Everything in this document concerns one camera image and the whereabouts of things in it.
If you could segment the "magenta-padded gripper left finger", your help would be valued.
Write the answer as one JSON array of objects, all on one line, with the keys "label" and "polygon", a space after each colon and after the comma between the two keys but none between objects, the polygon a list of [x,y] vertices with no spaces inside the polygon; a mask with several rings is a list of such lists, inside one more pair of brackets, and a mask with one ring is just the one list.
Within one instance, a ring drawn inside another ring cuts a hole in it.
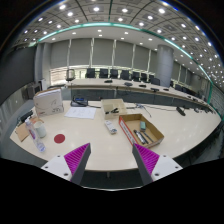
[{"label": "magenta-padded gripper left finger", "polygon": [[65,155],[56,155],[42,169],[79,185],[90,154],[91,145],[87,143]]}]

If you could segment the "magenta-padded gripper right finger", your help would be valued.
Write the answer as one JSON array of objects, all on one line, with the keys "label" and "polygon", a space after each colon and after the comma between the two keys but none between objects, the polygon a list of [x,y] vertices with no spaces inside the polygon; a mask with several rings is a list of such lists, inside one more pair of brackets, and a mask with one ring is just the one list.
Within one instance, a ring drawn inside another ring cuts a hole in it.
[{"label": "magenta-padded gripper right finger", "polygon": [[144,185],[182,169],[182,167],[168,155],[158,155],[150,149],[136,143],[133,144],[132,153],[135,157]]}]

